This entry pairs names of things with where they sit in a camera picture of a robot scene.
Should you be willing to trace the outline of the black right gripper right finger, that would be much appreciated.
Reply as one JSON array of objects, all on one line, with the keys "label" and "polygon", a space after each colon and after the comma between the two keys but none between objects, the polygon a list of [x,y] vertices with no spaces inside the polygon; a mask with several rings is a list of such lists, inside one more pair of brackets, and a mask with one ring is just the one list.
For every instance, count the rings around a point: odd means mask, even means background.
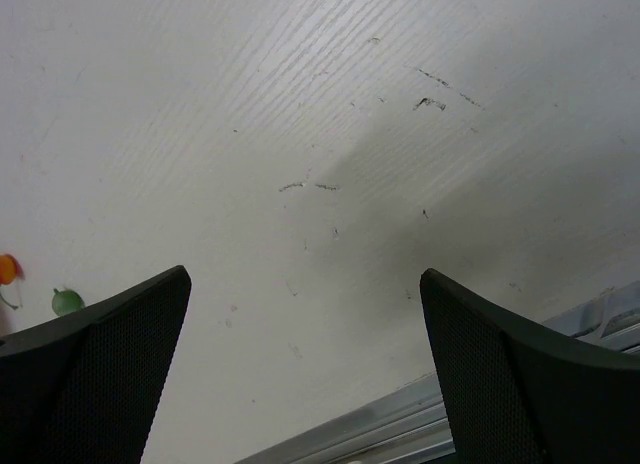
[{"label": "black right gripper right finger", "polygon": [[551,330],[434,269],[420,294],[458,462],[638,462],[638,357]]}]

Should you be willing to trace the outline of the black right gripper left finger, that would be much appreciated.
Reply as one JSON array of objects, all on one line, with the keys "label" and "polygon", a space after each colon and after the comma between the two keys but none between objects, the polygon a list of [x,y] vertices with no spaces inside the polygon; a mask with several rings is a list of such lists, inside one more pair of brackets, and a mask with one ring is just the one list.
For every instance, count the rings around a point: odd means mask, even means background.
[{"label": "black right gripper left finger", "polygon": [[2,462],[140,462],[190,291],[175,266],[2,337]]}]

